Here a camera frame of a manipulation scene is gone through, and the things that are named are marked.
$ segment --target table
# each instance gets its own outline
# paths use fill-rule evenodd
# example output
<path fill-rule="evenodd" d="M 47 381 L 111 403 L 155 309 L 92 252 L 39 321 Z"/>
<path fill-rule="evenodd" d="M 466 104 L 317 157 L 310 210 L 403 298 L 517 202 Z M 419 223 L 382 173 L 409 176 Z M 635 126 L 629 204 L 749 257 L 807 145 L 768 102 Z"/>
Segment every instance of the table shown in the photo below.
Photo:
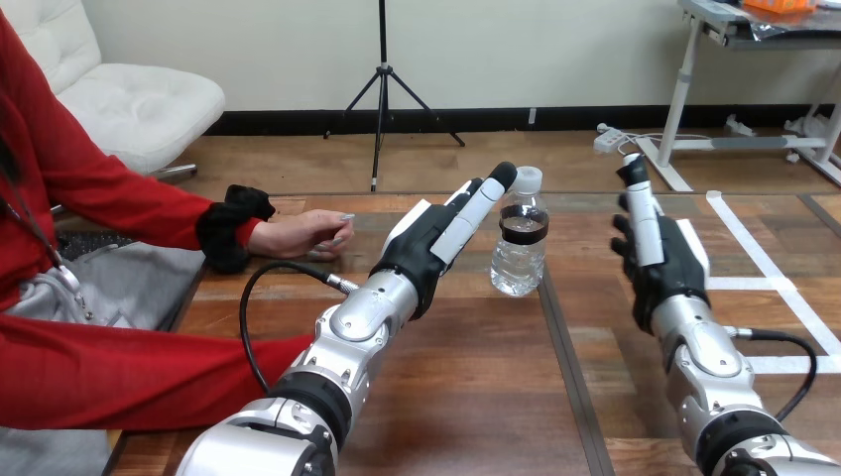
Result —
<path fill-rule="evenodd" d="M 690 32 L 683 65 L 677 75 L 677 85 L 668 110 L 662 142 L 658 148 L 650 138 L 637 141 L 640 149 L 648 156 L 652 165 L 673 190 L 692 191 L 670 163 L 672 151 L 712 151 L 745 149 L 790 149 L 797 151 L 812 163 L 816 169 L 841 185 L 841 170 L 830 160 L 832 149 L 841 135 L 841 98 L 837 98 L 832 117 L 825 128 L 823 137 L 731 137 L 713 139 L 677 140 L 677 127 L 686 104 L 686 96 L 692 81 L 692 72 L 697 58 L 698 42 L 702 35 L 709 37 L 717 45 L 731 50 L 831 50 L 841 48 L 841 37 L 821 38 L 774 38 L 754 41 L 746 13 L 737 7 L 713 0 L 678 0 L 684 10 L 683 18 L 689 21 Z M 841 79 L 841 65 L 834 79 L 827 87 L 835 90 Z M 817 107 L 809 112 L 813 115 Z"/>
<path fill-rule="evenodd" d="M 388 231 L 419 198 L 383 193 L 273 202 L 284 214 L 314 208 L 355 212 L 357 237 L 332 269 L 361 282 Z M 340 475 L 698 474 L 677 439 L 660 354 L 630 317 L 633 294 L 607 248 L 616 196 L 549 193 L 545 199 L 552 229 L 541 293 L 512 299 L 490 286 L 498 232 L 496 218 L 489 217 L 441 282 L 430 312 L 390 349 L 342 453 Z M 667 213 L 690 218 L 698 230 L 717 278 L 711 296 L 722 323 L 786 330 L 815 342 L 705 196 L 665 194 L 660 201 Z M 725 195 L 724 201 L 833 335 L 841 335 L 841 306 L 832 292 L 841 284 L 841 238 L 833 231 L 841 233 L 841 196 Z M 246 279 L 208 273 L 179 332 L 236 337 Z M 757 289 L 721 289 L 739 282 Z M 308 332 L 318 313 L 340 298 L 298 275 L 267 276 L 249 307 L 253 338 Z M 797 355 L 784 344 L 739 347 L 760 364 Z M 825 350 L 818 353 L 831 358 Z M 841 369 L 826 370 L 786 427 L 839 458 L 835 428 L 841 416 L 833 409 Z M 801 379 L 759 375 L 757 389 L 775 410 Z M 200 432 L 127 435 L 112 458 L 112 474 L 175 474 Z"/>

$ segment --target red shirt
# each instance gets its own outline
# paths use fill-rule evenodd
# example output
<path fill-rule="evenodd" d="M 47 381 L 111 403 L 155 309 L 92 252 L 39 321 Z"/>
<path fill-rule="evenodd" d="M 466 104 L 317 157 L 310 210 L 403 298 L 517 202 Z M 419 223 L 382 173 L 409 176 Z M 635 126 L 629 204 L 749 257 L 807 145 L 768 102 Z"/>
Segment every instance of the red shirt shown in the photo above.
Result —
<path fill-rule="evenodd" d="M 129 237 L 198 249 L 195 223 L 210 201 L 130 172 L 106 157 L 56 100 L 0 13 L 0 136 L 21 169 L 16 188 L 56 244 L 50 203 Z M 0 196 L 20 204 L 5 180 Z M 259 220 L 237 230 L 247 242 Z M 44 245 L 0 213 L 0 309 L 47 270 Z M 310 341 L 263 342 L 277 378 Z M 238 341 L 26 320 L 0 314 L 0 425 L 20 428 L 164 429 L 210 424 L 260 389 Z"/>

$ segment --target woman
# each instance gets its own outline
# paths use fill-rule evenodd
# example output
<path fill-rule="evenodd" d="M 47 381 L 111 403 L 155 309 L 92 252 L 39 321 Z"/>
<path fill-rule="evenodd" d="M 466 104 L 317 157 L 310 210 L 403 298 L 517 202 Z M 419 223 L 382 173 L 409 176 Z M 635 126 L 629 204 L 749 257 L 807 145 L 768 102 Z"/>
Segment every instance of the woman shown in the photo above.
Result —
<path fill-rule="evenodd" d="M 144 243 L 64 263 L 51 201 Z M 232 188 L 214 204 L 105 157 L 2 14 L 0 207 L 0 467 L 10 475 L 99 474 L 104 431 L 83 428 L 207 425 L 259 398 L 238 341 L 142 329 L 176 308 L 204 255 L 227 272 L 249 254 L 330 259 L 353 235 L 350 215 L 267 223 L 263 192 Z M 255 347 L 278 378 L 309 342 Z M 69 429 L 32 431 L 46 428 Z"/>

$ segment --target black tripod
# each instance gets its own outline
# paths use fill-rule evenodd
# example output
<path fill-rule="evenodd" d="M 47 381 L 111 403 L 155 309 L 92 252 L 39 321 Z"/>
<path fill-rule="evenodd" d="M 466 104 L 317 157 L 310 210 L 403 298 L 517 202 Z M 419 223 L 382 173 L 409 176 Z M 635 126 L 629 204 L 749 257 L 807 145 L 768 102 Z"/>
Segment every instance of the black tripod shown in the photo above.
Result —
<path fill-rule="evenodd" d="M 389 117 L 389 76 L 392 77 L 394 81 L 396 81 L 397 84 L 399 84 L 403 89 L 405 89 L 409 96 L 412 97 L 412 99 L 417 101 L 418 104 L 420 104 L 420 106 L 426 110 L 426 112 L 429 114 L 430 119 L 435 124 L 435 126 L 438 127 L 438 129 L 440 129 L 442 132 L 449 133 L 449 135 L 452 136 L 452 138 L 455 139 L 456 142 L 458 142 L 459 146 L 464 147 L 464 141 L 462 141 L 461 138 L 459 138 L 458 135 L 456 135 L 454 132 L 451 132 L 446 129 L 446 127 L 443 124 L 443 121 L 438 116 L 438 113 L 436 113 L 432 109 L 429 109 L 429 106 L 427 106 L 418 97 L 418 95 L 415 94 L 414 91 L 412 91 L 408 86 L 406 86 L 403 80 L 400 79 L 399 76 L 397 76 L 397 74 L 394 72 L 394 69 L 389 65 L 388 55 L 386 54 L 386 0 L 380 0 L 380 61 L 382 62 L 382 64 L 377 67 L 377 72 L 374 73 L 374 77 L 372 77 L 371 80 L 368 81 L 368 84 L 365 84 L 365 87 L 363 87 L 362 91 L 360 91 L 359 94 L 357 94 L 353 102 L 351 102 L 350 105 L 347 106 L 347 109 L 344 110 L 344 112 L 341 115 L 341 118 L 339 119 L 339 124 L 344 123 L 347 114 L 353 109 L 354 106 L 356 106 L 356 103 L 359 102 L 360 99 L 362 99 L 362 96 L 364 96 L 365 93 L 368 92 L 368 89 L 371 88 L 371 86 L 374 84 L 374 81 L 376 81 L 377 78 L 379 78 L 380 106 L 378 108 L 379 115 L 377 116 L 377 137 L 374 140 L 374 171 L 371 174 L 371 191 L 377 191 L 377 172 L 380 167 L 380 149 L 383 146 L 383 136 L 385 135 L 383 131 L 383 122 L 386 120 L 387 117 Z M 324 139 L 330 137 L 330 133 L 333 129 L 335 128 L 332 125 L 327 128 L 327 132 L 324 133 Z"/>

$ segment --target black scrunchie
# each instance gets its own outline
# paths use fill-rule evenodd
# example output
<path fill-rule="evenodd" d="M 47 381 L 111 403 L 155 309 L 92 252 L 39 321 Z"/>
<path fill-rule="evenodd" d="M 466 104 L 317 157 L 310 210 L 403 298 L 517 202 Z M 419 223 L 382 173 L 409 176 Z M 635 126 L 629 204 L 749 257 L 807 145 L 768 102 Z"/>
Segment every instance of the black scrunchie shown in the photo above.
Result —
<path fill-rule="evenodd" d="M 236 240 L 237 229 L 251 218 L 268 220 L 275 214 L 269 195 L 250 186 L 231 185 L 224 203 L 213 203 L 195 223 L 195 234 L 207 264 L 220 273 L 240 273 L 248 252 Z"/>

